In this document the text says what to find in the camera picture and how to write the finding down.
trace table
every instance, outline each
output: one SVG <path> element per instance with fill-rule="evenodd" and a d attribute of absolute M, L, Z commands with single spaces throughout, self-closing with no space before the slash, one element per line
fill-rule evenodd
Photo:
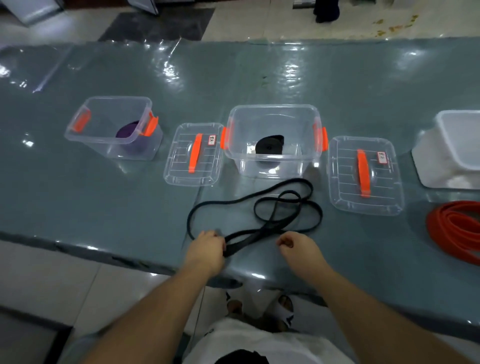
<path fill-rule="evenodd" d="M 410 154 L 437 112 L 480 109 L 479 45 L 479 38 L 279 44 L 182 40 L 4 49 L 0 239 L 172 274 L 190 243 L 185 222 L 195 203 L 238 198 L 275 183 L 243 178 L 224 158 L 213 186 L 167 184 L 163 170 L 176 127 L 226 124 L 229 111 L 241 104 L 312 104 L 330 138 L 375 136 L 393 143 L 406 199 L 404 212 L 394 218 L 335 209 L 324 153 L 320 167 L 310 168 L 305 177 L 324 210 L 322 226 L 311 237 L 326 260 L 425 327 L 480 340 L 480 267 L 444 254 L 424 224 L 438 203 L 479 201 L 480 194 L 421 186 Z M 153 161 L 109 160 L 63 138 L 76 109 L 98 95 L 151 98 L 164 132 Z M 207 208 L 208 213 L 195 216 L 194 232 L 215 228 L 228 234 L 258 226 L 250 202 L 228 213 L 222 206 Z M 212 284 L 252 280 L 262 287 L 314 294 L 293 276 L 272 239 L 233 256 Z"/>

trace clear plastic box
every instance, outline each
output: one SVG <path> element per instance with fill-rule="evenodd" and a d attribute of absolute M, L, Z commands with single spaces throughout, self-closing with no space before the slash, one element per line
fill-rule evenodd
<path fill-rule="evenodd" d="M 257 154 L 257 142 L 272 135 L 284 137 L 282 154 Z M 236 106 L 228 118 L 225 154 L 248 177 L 301 177 L 322 154 L 320 114 L 312 105 Z"/>
<path fill-rule="evenodd" d="M 359 150 L 365 153 L 368 164 L 368 194 L 360 186 Z M 395 149 L 386 139 L 333 138 L 328 147 L 328 179 L 330 201 L 340 210 L 394 216 L 404 208 Z"/>
<path fill-rule="evenodd" d="M 480 189 L 480 110 L 445 110 L 412 149 L 421 183 L 431 188 Z"/>
<path fill-rule="evenodd" d="M 168 153 L 163 173 L 165 181 L 192 187 L 214 184 L 222 168 L 220 142 L 223 129 L 219 123 L 180 125 Z"/>
<path fill-rule="evenodd" d="M 107 158 L 151 160 L 162 141 L 147 97 L 91 97 L 75 113 L 65 138 L 82 142 Z"/>

